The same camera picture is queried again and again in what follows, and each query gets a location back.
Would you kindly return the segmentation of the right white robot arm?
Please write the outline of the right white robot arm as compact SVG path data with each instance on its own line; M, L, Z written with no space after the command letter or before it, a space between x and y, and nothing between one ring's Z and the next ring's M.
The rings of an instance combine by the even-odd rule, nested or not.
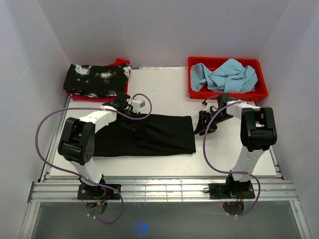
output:
M235 166L226 172L224 183L210 183L204 189L211 199L253 199L255 193L251 180L252 172L260 157L277 142L274 113L270 107L258 107L229 94L216 97L218 106L208 100L203 101L204 110L199 112L199 120L194 131L204 137L216 132L217 125L232 118L238 118L242 149Z

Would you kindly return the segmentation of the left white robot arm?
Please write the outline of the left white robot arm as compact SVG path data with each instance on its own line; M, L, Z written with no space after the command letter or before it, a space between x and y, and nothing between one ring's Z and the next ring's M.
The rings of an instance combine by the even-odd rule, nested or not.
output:
M138 117L144 106L145 101L120 93L115 100L103 103L99 110L80 118L70 117L65 121L58 153L75 167L80 174L81 184L93 198L100 199L106 193L103 175L93 160L95 134L115 122L118 113L131 118Z

